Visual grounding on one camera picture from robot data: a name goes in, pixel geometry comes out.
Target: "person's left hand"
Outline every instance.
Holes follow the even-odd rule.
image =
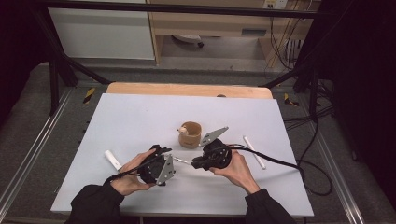
[[[155,149],[151,149],[145,153],[137,154],[135,158],[122,166],[120,172],[122,173],[134,169],[154,151]],[[137,171],[134,171],[132,172],[132,175],[126,175],[121,179],[113,180],[111,182],[111,186],[123,196],[127,196],[138,190],[148,190],[149,188],[155,186],[155,184],[143,184],[137,179]]]

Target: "aluminum rail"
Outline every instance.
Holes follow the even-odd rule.
[[[37,160],[41,149],[46,144],[50,134],[55,127],[56,123],[58,122],[60,116],[64,112],[64,109],[67,105],[69,97],[73,89],[70,88],[67,90],[61,100],[60,106],[55,111],[55,113],[47,119],[46,124],[44,125],[43,129],[39,133],[37,139],[33,143],[32,147],[30,148],[29,152],[27,153],[26,157],[24,158],[23,162],[21,163],[18,171],[12,177],[11,181],[9,182],[6,190],[0,197],[0,223],[2,223],[3,219],[6,217],[8,209],[11,207],[12,203],[14,202],[15,198],[17,197],[24,181],[26,180],[27,176],[29,175],[30,171],[32,170],[35,161]]]
[[[174,12],[193,14],[215,14],[257,17],[281,17],[303,19],[328,19],[337,16],[329,12],[297,11],[284,9],[247,8],[247,7],[207,7],[167,4],[88,2],[64,0],[35,0],[42,7],[73,8],[114,11]]]
[[[308,102],[304,97],[301,96],[299,96],[299,100],[305,114],[309,116]],[[315,125],[313,121],[310,121],[309,126],[314,132]],[[345,181],[342,172],[332,155],[332,151],[327,145],[325,137],[323,136],[320,129],[318,129],[317,141],[318,141],[318,151],[329,171],[329,175],[332,178],[334,188],[337,191],[338,198],[340,199],[340,202],[344,207],[349,222],[351,224],[364,224],[364,219],[363,216],[361,215],[361,210],[356,204],[355,199],[353,198],[353,195],[350,192],[350,189],[347,185],[347,182]]]

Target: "hand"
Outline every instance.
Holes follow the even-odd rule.
[[[122,166],[120,172],[122,173],[134,169],[154,151],[155,149],[151,149],[145,153],[137,154],[135,158]],[[148,190],[152,186],[155,186],[155,184],[143,184],[137,179],[137,171],[134,171],[132,175],[126,175],[121,179],[113,180],[111,186],[123,196],[127,196],[138,190]]]
[[[260,190],[260,187],[251,175],[245,157],[239,154],[237,150],[232,150],[232,159],[226,168],[218,169],[211,167],[209,170],[215,175],[222,175],[228,178],[231,183],[243,188],[247,194],[252,194]]]

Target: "metal bracket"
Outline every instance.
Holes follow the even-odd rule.
[[[228,127],[224,127],[224,128],[220,128],[218,130],[215,130],[211,133],[207,133],[205,134],[204,138],[201,140],[201,143],[198,145],[198,147],[204,147],[207,144],[215,141],[216,138],[218,138],[220,135],[222,135],[223,133],[225,133],[225,131],[228,130]]]
[[[175,173],[175,168],[173,166],[173,157],[172,155],[168,155],[168,158],[165,161],[165,165],[161,170],[160,176],[157,179],[156,185],[161,185],[165,183],[166,180],[172,178]]]

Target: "wooden edge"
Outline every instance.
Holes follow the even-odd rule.
[[[214,97],[225,95],[232,98],[273,99],[271,91],[267,88],[245,86],[114,82],[108,85],[106,93]]]

